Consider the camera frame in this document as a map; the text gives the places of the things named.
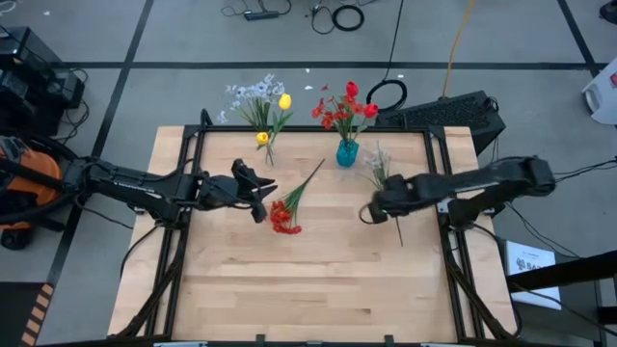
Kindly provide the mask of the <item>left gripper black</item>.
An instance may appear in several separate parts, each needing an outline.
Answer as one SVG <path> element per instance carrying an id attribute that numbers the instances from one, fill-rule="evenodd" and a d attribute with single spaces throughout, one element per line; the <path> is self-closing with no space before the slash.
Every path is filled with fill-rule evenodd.
<path id="1" fill-rule="evenodd" d="M 264 204 L 257 194 L 242 191 L 240 186 L 245 189 L 264 188 L 274 184 L 275 179 L 257 176 L 255 170 L 248 167 L 240 158 L 233 161 L 231 172 L 234 178 L 215 175 L 202 181 L 198 194 L 198 210 L 214 210 L 223 207 L 251 209 L 255 223 L 262 223 L 267 218 Z"/>

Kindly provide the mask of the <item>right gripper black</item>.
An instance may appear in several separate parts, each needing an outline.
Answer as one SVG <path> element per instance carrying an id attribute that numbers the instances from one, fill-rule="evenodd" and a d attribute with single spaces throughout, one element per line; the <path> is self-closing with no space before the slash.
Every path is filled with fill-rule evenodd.
<path id="1" fill-rule="evenodd" d="M 413 186 L 397 174 L 386 179 L 382 190 L 373 193 L 370 216 L 374 224 L 381 224 L 389 217 L 407 216 L 426 207 L 427 202 L 417 195 Z"/>

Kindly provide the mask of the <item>white flower bunch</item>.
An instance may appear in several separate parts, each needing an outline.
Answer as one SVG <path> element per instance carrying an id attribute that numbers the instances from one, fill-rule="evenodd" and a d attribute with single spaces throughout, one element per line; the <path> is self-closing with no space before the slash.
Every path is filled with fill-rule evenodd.
<path id="1" fill-rule="evenodd" d="M 375 192 L 382 192 L 386 188 L 389 177 L 390 155 L 377 143 L 375 151 L 370 151 L 365 157 L 366 166 L 371 171 L 367 179 L 374 185 Z M 377 202 L 371 200 L 359 211 L 360 220 L 367 225 L 378 225 L 389 219 L 389 214 Z"/>
<path id="2" fill-rule="evenodd" d="M 236 116 L 245 121 L 257 134 L 273 130 L 273 113 L 278 113 L 279 99 L 285 91 L 284 83 L 275 75 L 267 73 L 252 85 L 226 85 L 223 110 L 216 116 L 220 124 L 228 122 L 229 116 Z"/>

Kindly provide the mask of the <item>red tulip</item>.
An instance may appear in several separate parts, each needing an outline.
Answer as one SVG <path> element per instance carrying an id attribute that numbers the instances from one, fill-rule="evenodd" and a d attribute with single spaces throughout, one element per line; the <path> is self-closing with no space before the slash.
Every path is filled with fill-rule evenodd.
<path id="1" fill-rule="evenodd" d="M 367 121 L 376 117 L 379 112 L 379 107 L 375 103 L 368 103 L 362 108 L 362 122 L 357 126 L 354 140 L 367 128 Z"/>
<path id="2" fill-rule="evenodd" d="M 344 96 L 344 100 L 347 107 L 351 110 L 353 114 L 357 114 L 359 112 L 359 104 L 356 100 L 356 96 L 359 94 L 359 92 L 360 89 L 355 82 L 349 81 L 346 84 L 346 94 Z"/>

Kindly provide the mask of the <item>blue glass vase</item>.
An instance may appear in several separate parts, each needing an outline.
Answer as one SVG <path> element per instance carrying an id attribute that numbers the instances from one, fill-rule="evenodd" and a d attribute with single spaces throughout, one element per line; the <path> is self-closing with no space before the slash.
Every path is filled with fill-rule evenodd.
<path id="1" fill-rule="evenodd" d="M 359 144 L 354 140 L 341 140 L 336 151 L 336 162 L 340 167 L 351 168 L 359 150 Z"/>

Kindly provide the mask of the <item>red flower bunch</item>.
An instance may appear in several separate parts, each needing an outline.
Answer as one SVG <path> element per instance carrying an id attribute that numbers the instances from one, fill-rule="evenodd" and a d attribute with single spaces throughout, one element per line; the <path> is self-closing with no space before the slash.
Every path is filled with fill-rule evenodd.
<path id="1" fill-rule="evenodd" d="M 356 100 L 359 104 L 357 114 L 353 114 L 347 107 L 344 96 L 334 95 L 329 98 L 320 98 L 317 105 L 311 110 L 311 116 L 318 119 L 320 124 L 326 130 L 335 130 L 342 140 L 354 140 L 357 126 L 362 122 L 362 108 L 364 105 Z"/>
<path id="2" fill-rule="evenodd" d="M 273 230 L 279 234 L 297 235 L 302 232 L 302 227 L 297 222 L 297 214 L 300 200 L 310 181 L 319 171 L 325 160 L 322 160 L 312 173 L 294 190 L 275 200 L 270 209 L 269 217 Z"/>

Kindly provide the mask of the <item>black computer case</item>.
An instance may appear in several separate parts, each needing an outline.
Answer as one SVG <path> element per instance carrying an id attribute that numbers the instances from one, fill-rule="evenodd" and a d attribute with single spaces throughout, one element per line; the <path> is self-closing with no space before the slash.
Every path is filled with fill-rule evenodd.
<path id="1" fill-rule="evenodd" d="M 479 155 L 505 128 L 497 101 L 484 91 L 466 93 L 434 102 L 387 112 L 377 117 L 377 126 L 467 127 Z"/>

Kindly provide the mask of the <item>black metal beam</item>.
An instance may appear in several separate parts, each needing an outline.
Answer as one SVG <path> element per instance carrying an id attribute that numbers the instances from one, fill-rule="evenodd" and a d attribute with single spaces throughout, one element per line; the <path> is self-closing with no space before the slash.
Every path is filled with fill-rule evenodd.
<path id="1" fill-rule="evenodd" d="M 617 275 L 617 251 L 508 276 L 511 293 L 604 280 Z"/>

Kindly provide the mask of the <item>white container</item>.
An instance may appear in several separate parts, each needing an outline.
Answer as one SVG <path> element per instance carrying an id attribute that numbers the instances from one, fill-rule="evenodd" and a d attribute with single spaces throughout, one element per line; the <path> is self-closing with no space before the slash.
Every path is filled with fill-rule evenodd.
<path id="1" fill-rule="evenodd" d="M 583 88 L 582 95 L 594 121 L 617 126 L 617 57 Z"/>

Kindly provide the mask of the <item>orange shop vacuum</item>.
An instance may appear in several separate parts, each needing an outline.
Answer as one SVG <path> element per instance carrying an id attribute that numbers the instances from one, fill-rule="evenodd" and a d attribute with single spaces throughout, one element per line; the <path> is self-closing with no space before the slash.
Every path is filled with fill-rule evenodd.
<path id="1" fill-rule="evenodd" d="M 0 159 L 21 164 L 56 179 L 62 178 L 60 166 L 52 156 L 27 147 L 16 137 L 0 136 Z M 23 212 L 47 204 L 59 195 L 58 191 L 50 187 L 0 170 L 0 215 Z M 29 222 L 0 223 L 0 245 L 8 250 L 24 249 L 32 235 L 33 225 Z"/>

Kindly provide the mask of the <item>black equipment stack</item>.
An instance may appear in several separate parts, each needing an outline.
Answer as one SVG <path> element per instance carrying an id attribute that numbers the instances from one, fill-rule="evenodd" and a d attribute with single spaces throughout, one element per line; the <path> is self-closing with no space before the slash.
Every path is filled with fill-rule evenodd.
<path id="1" fill-rule="evenodd" d="M 85 82 L 31 28 L 0 25 L 0 127 L 55 136 L 84 89 Z"/>

